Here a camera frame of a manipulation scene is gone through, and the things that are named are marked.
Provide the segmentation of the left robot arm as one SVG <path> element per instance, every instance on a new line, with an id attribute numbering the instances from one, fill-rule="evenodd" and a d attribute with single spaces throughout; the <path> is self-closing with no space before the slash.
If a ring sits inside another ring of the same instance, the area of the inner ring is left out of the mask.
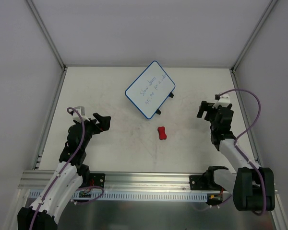
<path id="1" fill-rule="evenodd" d="M 75 108 L 69 107 L 67 111 L 78 118 L 73 119 L 74 125 L 68 129 L 59 163 L 44 190 L 29 207 L 19 210 L 17 227 L 20 230 L 56 230 L 64 209 L 76 191 L 99 189 L 101 192 L 97 199 L 104 194 L 104 187 L 93 181 L 84 160 L 85 149 L 92 136 L 108 131 L 111 117 L 94 113 L 91 119 Z"/>

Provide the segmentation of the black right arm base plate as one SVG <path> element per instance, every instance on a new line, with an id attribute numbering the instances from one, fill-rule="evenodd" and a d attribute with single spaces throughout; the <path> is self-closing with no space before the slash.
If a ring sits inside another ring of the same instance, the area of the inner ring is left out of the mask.
<path id="1" fill-rule="evenodd" d="M 202 175 L 190 175 L 189 185 L 191 191 L 205 191 L 208 189 L 207 182 Z"/>

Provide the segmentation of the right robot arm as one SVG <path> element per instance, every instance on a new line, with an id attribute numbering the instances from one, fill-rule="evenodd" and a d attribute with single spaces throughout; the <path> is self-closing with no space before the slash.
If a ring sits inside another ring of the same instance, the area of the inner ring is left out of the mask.
<path id="1" fill-rule="evenodd" d="M 234 112 L 232 105 L 218 105 L 202 101 L 197 114 L 210 123 L 211 142 L 236 171 L 232 174 L 225 166 L 210 166 L 196 180 L 196 185 L 211 190 L 231 193 L 239 211 L 251 211 L 257 215 L 275 208 L 274 174 L 270 168 L 253 163 L 236 144 L 231 131 Z"/>

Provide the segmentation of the red bone-shaped eraser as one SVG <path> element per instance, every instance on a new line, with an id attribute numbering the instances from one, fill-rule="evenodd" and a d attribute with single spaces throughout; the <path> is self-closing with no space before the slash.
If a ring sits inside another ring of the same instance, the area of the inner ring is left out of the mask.
<path id="1" fill-rule="evenodd" d="M 167 139 L 166 129 L 164 126 L 158 127 L 157 131 L 158 131 L 160 140 L 166 140 Z"/>

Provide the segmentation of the blue framed whiteboard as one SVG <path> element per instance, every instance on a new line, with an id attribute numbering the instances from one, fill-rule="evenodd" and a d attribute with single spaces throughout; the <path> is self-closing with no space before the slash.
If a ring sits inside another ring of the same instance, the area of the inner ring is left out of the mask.
<path id="1" fill-rule="evenodd" d="M 151 119 L 175 88 L 174 81 L 155 60 L 125 90 L 125 96 L 146 119 Z"/>

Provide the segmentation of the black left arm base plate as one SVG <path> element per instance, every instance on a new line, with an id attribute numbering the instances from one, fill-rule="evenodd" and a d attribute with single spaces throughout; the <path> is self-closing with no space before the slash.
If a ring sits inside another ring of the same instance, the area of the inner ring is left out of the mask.
<path id="1" fill-rule="evenodd" d="M 89 185 L 90 186 L 99 186 L 104 188 L 105 185 L 105 177 L 104 173 L 90 173 L 89 174 Z"/>

